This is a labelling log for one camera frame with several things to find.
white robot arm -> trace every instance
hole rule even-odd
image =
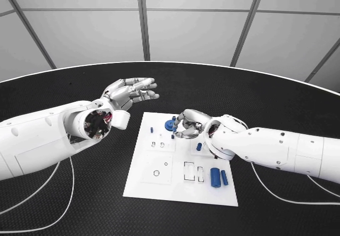
[[[234,154],[247,162],[340,183],[340,140],[266,128],[247,129],[229,115],[211,118],[195,110],[184,110],[175,137],[191,139],[201,134],[211,154],[230,160]]]
[[[77,101],[0,122],[0,180],[35,172],[95,145],[110,126],[125,129],[132,103],[158,98],[152,78],[115,81],[99,99]],[[70,142],[67,135],[80,139]]]

white cable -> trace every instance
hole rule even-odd
[[[340,198],[340,195],[337,195],[335,193],[332,193],[329,190],[326,190],[315,181],[314,179],[308,176],[309,180],[314,182],[314,184],[329,194],[332,194],[334,196],[337,196]]]
[[[69,204],[70,204],[70,201],[71,201],[71,196],[73,196],[73,189],[74,189],[74,170],[73,170],[73,164],[71,164],[71,159],[69,157],[69,162],[70,162],[70,167],[71,167],[71,192],[70,192],[70,198],[69,198]],[[51,225],[56,224],[56,222],[61,219],[67,209],[69,209],[69,204],[67,204],[67,207],[61,213],[61,216],[59,217],[59,219],[47,226],[41,227],[41,228],[37,228],[37,229],[31,229],[31,230],[17,230],[17,231],[0,231],[0,234],[14,234],[14,233],[27,233],[27,232],[33,232],[33,231],[37,231],[37,230],[44,230],[46,228],[48,228]]]
[[[51,172],[51,174],[50,174],[50,176],[48,176],[46,182],[44,182],[44,184],[43,184],[43,185],[40,186],[40,188],[37,189],[37,191],[35,191],[17,205],[14,205],[12,207],[10,207],[7,210],[1,211],[1,212],[0,212],[0,215],[4,214],[7,211],[12,210],[17,206],[20,206],[20,205],[37,194],[37,192],[41,190],[41,188],[43,188],[44,185],[47,184],[48,180],[51,179],[51,177],[53,177],[53,175],[54,175],[54,172],[56,172],[56,170],[57,170],[59,164],[60,164],[60,162],[57,162],[56,167],[54,167],[54,170],[53,170],[53,172]]]
[[[270,192],[270,190],[265,187],[265,185],[263,185],[263,188],[266,189],[266,191],[270,193],[270,195],[272,195],[273,197],[276,197],[279,200],[282,200],[282,201],[285,201],[285,202],[288,202],[288,203],[302,204],[302,205],[340,205],[340,203],[308,203],[308,202],[293,202],[293,201],[290,201],[290,200],[286,200],[286,199],[282,199],[280,197],[278,197],[278,196]]]

